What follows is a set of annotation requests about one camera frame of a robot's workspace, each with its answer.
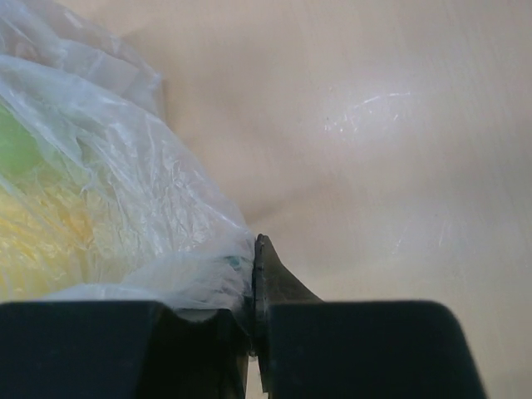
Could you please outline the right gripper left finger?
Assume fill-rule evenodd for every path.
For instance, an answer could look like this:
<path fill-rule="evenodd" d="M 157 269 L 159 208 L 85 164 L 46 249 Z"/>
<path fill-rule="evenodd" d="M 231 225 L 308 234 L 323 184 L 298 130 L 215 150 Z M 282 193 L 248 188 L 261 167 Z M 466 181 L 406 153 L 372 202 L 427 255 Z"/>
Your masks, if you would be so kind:
<path fill-rule="evenodd" d="M 248 338 L 227 310 L 153 301 L 1 307 L 4 398 L 242 398 Z"/>

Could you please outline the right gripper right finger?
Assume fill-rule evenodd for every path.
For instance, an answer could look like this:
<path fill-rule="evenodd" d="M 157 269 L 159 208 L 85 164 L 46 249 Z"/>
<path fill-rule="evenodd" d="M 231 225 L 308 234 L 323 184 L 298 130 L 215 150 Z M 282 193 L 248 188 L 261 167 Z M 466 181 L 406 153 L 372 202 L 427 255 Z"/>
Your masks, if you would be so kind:
<path fill-rule="evenodd" d="M 453 312 L 430 300 L 327 302 L 255 241 L 253 346 L 272 398 L 483 398 Z"/>

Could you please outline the clear plastic bag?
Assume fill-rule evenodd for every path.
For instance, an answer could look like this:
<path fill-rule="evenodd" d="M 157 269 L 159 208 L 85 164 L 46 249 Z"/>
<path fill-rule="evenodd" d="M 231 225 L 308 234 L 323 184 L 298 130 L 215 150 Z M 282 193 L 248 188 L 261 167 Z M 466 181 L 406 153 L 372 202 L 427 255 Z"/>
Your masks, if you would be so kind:
<path fill-rule="evenodd" d="M 250 296 L 254 237 L 166 125 L 161 77 L 127 43 L 53 1 L 4 1 L 1 106 L 42 156 L 24 175 L 1 174 L 1 191 L 98 195 L 132 257 L 119 283 L 33 299 L 234 309 Z"/>

